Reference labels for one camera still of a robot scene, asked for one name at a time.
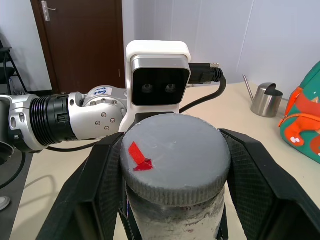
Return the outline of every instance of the brown door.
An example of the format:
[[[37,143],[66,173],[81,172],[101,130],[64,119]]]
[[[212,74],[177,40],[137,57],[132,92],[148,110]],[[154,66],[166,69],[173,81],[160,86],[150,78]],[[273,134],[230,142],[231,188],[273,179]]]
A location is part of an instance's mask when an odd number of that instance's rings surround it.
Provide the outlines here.
[[[54,92],[125,87],[121,1],[31,0]]]

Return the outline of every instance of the camera lens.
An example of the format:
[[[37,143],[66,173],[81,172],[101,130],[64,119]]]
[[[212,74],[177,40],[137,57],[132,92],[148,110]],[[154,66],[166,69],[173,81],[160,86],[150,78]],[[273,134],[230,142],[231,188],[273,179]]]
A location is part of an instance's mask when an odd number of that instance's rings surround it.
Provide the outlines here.
[[[175,84],[168,84],[166,87],[165,87],[165,91],[167,93],[174,93],[176,91],[176,85]]]
[[[142,86],[142,92],[145,94],[149,94],[152,92],[152,85],[151,84],[145,84]]]

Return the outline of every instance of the orange dinosaur pattern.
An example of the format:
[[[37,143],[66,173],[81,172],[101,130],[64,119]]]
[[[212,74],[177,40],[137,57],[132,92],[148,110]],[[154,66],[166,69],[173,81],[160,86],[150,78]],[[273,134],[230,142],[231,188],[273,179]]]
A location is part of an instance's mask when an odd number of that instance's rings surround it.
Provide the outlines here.
[[[295,101],[295,106],[301,113],[310,114],[313,116],[320,117],[320,104],[319,97],[315,97],[313,100],[309,100],[301,92]],[[315,119],[306,118],[299,116],[296,120],[284,130],[286,139],[294,146],[301,147],[305,141],[301,137],[301,132],[304,131],[315,131],[320,134],[320,122]],[[310,142],[311,150],[320,156],[320,135],[316,136]]]

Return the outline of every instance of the white label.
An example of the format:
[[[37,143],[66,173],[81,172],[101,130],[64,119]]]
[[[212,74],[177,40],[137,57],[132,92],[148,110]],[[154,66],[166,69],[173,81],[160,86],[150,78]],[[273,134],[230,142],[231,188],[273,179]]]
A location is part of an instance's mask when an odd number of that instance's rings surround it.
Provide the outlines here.
[[[94,91],[91,91],[88,97],[94,97],[98,95],[111,95],[112,94],[112,88],[111,87],[98,87]]]

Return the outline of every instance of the beige table surface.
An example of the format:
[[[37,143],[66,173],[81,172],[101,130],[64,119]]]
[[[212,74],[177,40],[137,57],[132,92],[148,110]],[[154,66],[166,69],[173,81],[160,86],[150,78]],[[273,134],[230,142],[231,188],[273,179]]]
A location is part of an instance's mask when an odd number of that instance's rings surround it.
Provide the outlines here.
[[[213,93],[218,86],[188,88],[181,106]],[[320,164],[288,146],[280,137],[277,127],[286,102],[282,101],[275,118],[263,118],[250,111],[251,100],[244,83],[229,84],[222,96],[191,108],[186,114],[201,118],[216,128],[225,128],[262,142],[275,161],[290,173],[320,207]],[[64,142],[59,148],[74,148],[90,141]],[[10,240],[36,239],[61,188],[72,173],[89,155],[90,149],[73,153],[42,151],[35,154],[26,180],[20,207],[16,216]],[[245,240],[246,237],[226,188],[229,239]],[[115,240],[124,240],[121,221],[117,221]]]

